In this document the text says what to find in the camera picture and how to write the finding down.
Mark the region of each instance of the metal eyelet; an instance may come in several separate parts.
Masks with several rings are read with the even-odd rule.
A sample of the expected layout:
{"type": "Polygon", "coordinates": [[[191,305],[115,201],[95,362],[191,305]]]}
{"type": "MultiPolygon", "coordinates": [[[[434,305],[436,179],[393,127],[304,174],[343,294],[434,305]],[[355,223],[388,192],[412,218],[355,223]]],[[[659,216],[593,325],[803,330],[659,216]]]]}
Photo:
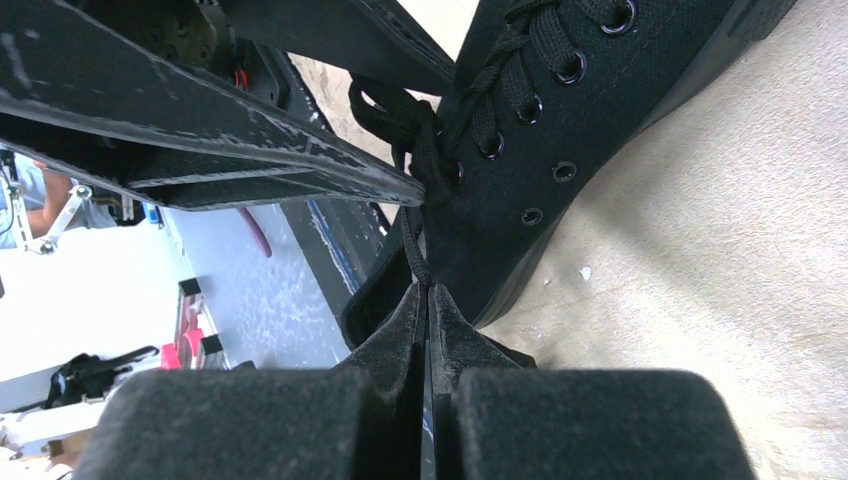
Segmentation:
{"type": "Polygon", "coordinates": [[[568,65],[567,68],[569,71],[557,72],[555,74],[559,83],[563,85],[574,85],[586,76],[586,55],[580,50],[575,50],[574,54],[577,58],[568,65]]]}
{"type": "Polygon", "coordinates": [[[533,94],[533,99],[536,104],[533,106],[532,111],[530,112],[516,112],[515,115],[518,117],[518,121],[525,125],[533,125],[534,123],[539,121],[539,117],[542,116],[542,110],[545,108],[542,105],[542,99],[539,98],[539,95],[533,94]]]}
{"type": "Polygon", "coordinates": [[[521,214],[521,223],[528,227],[538,225],[542,221],[544,214],[538,208],[528,208],[521,214]]]}
{"type": "Polygon", "coordinates": [[[577,165],[571,162],[559,162],[551,169],[554,181],[566,183],[577,175],[577,165]]]}
{"type": "Polygon", "coordinates": [[[627,31],[633,26],[633,22],[635,20],[636,2],[634,0],[627,0],[626,9],[622,10],[619,14],[618,24],[601,25],[601,31],[604,32],[604,35],[609,37],[618,37],[627,33],[627,31]]]}
{"type": "Polygon", "coordinates": [[[495,158],[500,156],[500,154],[503,153],[503,148],[504,148],[503,135],[501,135],[501,132],[497,132],[497,134],[498,134],[498,144],[497,144],[496,148],[488,149],[488,150],[484,149],[484,148],[480,148],[480,154],[483,155],[484,157],[488,158],[489,160],[494,160],[495,158]]]}

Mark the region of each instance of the blue shirt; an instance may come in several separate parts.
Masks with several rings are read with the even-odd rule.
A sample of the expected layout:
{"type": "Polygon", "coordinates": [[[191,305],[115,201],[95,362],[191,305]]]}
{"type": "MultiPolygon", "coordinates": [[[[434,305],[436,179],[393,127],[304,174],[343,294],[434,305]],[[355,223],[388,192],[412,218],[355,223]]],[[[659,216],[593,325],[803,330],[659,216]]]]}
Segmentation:
{"type": "MultiPolygon", "coordinates": [[[[44,185],[44,175],[41,169],[36,167],[31,159],[23,155],[15,156],[15,166],[18,171],[18,180],[24,189],[24,203],[27,210],[40,210],[44,208],[47,199],[47,187],[44,185]]],[[[9,226],[12,221],[9,206],[6,205],[5,195],[0,195],[0,231],[9,226]]],[[[93,202],[83,202],[80,209],[74,215],[74,221],[68,226],[71,228],[110,228],[115,227],[115,220],[109,214],[109,207],[97,205],[93,202]]],[[[15,248],[15,235],[12,231],[0,234],[0,249],[15,248]]]]}

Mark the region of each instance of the cable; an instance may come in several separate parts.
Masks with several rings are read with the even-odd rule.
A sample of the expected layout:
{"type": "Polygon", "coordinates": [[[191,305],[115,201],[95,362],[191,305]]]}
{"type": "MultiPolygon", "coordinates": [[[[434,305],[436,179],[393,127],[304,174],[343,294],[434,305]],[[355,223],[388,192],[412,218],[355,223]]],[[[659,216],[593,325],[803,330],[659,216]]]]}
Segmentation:
{"type": "MultiPolygon", "coordinates": [[[[0,174],[3,175],[3,180],[6,181],[6,187],[4,187],[4,188],[9,188],[9,186],[12,185],[12,182],[9,181],[9,177],[6,175],[6,170],[3,170],[2,167],[0,167],[0,174]]],[[[6,232],[11,230],[12,227],[15,225],[15,212],[12,211],[12,205],[11,204],[6,205],[6,211],[9,212],[9,226],[4,228],[3,230],[0,230],[0,235],[4,235],[6,232]]]]}

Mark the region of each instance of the shoe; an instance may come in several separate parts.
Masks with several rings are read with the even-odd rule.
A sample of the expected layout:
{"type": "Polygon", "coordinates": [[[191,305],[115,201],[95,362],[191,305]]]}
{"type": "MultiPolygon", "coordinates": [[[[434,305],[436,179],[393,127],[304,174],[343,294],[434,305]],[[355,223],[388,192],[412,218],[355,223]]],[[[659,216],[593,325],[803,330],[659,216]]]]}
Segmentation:
{"type": "MultiPolygon", "coordinates": [[[[426,255],[410,209],[393,227],[411,271],[445,284],[476,327],[502,316],[594,174],[766,38],[794,3],[515,1],[447,122],[403,90],[354,76],[357,121],[392,144],[396,165],[411,153],[410,173],[427,189],[426,255]]],[[[393,254],[404,256],[385,257],[393,254]]],[[[378,267],[354,300],[408,282],[389,277],[378,267]]]]}

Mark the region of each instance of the shoelace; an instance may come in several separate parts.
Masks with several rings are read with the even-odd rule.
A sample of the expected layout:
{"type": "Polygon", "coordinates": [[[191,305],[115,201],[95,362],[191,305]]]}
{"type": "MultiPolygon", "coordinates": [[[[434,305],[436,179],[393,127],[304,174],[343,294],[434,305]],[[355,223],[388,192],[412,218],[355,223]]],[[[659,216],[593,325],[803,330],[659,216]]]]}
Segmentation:
{"type": "MultiPolygon", "coordinates": [[[[476,102],[471,114],[474,142],[483,157],[493,160],[504,149],[490,95],[498,84],[515,112],[516,120],[536,123],[543,109],[532,78],[524,68],[521,52],[531,46],[545,67],[563,85],[574,85],[586,73],[586,56],[566,30],[564,6],[573,2],[608,36],[625,33],[636,16],[634,0],[516,0],[505,15],[507,28],[495,41],[484,68],[463,95],[476,102]]],[[[425,205],[435,205],[456,195],[464,170],[461,163],[444,157],[438,148],[438,118],[429,103],[418,101],[406,90],[359,75],[352,75],[349,97],[356,121],[392,145],[395,166],[404,170],[406,154],[412,154],[410,173],[425,187],[425,205]],[[373,100],[370,105],[363,94],[373,100]]],[[[408,211],[400,211],[404,247],[410,268],[419,282],[430,284],[426,261],[417,245],[420,232],[413,231],[408,211]]]]}

